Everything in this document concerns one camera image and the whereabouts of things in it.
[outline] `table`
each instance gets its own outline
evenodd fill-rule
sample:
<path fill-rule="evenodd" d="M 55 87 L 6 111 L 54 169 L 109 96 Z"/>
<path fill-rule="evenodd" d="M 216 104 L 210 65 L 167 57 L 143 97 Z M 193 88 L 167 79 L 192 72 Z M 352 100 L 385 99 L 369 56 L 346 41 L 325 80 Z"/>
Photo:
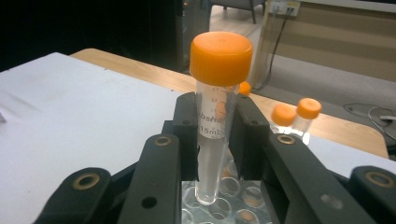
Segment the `table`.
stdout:
<path fill-rule="evenodd" d="M 195 79 L 193 77 L 99 49 L 84 49 L 72 54 L 71 57 L 171 90 L 180 92 L 195 91 Z M 272 109 L 279 101 L 256 94 L 250 94 L 249 96 L 264 116 L 270 120 Z M 379 157 L 386 159 L 389 157 L 382 134 L 371 127 L 359 123 L 320 114 L 312 123 L 309 132 L 318 137 L 354 147 Z"/>

